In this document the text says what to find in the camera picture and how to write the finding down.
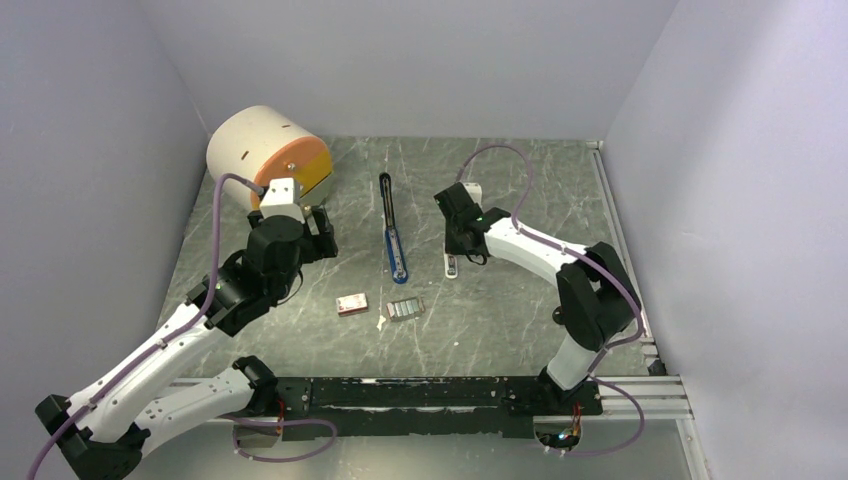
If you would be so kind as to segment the blue black stapler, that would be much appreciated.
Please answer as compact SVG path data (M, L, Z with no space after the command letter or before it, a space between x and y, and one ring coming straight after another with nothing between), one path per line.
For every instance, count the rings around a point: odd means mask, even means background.
M382 172L379 175L379 186L384 211L384 238L390 272L395 283L404 284L408 281L409 272L396 226L391 176L387 172Z

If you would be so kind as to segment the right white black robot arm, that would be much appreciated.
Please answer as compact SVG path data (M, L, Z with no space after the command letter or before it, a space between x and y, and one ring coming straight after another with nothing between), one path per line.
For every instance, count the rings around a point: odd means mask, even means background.
M537 231L510 212L487 211L469 186L455 183L434 196L445 218L448 253L482 265L511 262L553 285L559 305L552 315L566 336L543 368L542 406L562 414L578 399L577 385L593 372L612 339L640 319L642 305L616 251L605 242L583 246Z

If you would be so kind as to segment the round white orange drawer box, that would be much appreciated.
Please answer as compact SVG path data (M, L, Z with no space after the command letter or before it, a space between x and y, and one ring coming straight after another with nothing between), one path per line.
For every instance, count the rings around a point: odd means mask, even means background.
M302 203L324 203L332 189L332 154L327 144L275 109L256 105L239 111L212 134L206 165L213 179L233 173L266 187L292 178Z

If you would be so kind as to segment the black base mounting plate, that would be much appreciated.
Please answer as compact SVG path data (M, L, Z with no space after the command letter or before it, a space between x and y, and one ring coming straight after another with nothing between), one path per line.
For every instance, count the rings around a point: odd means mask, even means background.
M531 439L542 417L602 414L599 387L539 376L280 377L234 414L334 423L341 437L499 434Z

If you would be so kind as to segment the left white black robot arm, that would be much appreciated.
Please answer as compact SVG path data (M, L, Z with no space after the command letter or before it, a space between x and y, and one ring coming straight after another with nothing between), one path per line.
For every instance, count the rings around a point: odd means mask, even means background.
M306 219L253 211L245 248L192 289L185 303L118 366L77 393L49 395L35 409L79 479L124 479L153 450L219 416L278 412L278 379L255 356L172 395L162 390L194 360L293 294L306 264L338 254L323 207Z

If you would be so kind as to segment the red staples box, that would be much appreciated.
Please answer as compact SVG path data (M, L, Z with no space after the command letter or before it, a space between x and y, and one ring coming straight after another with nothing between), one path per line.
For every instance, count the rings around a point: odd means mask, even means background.
M336 298L336 312L340 317L366 312L369 309L367 295L356 293Z

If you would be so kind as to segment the right side aluminium rail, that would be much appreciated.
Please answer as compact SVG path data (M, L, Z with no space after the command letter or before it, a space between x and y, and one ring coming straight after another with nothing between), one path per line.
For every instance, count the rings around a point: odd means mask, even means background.
M647 311L645 310L646 303L642 297L640 287L638 285L637 277L633 268L624 231L620 221L619 212L615 204L615 198L612 193L608 176L606 174L606 170L603 164L603 158L601 155L601 147L603 146L603 142L600 140L589 140L586 141L586 146L588 148L589 155L592 159L596 179L602 190L603 204L608 210L607 218L613 235L613 244L619 253L622 263L635 289L635 292L639 296L639 299L642 303L641 325L643 327L643 333L641 335L639 343L640 350L642 351L642 355L645 360L646 370L649 376L666 376L668 374L668 371L665 363L663 362L659 354L659 350L649 324L649 318L647 315Z

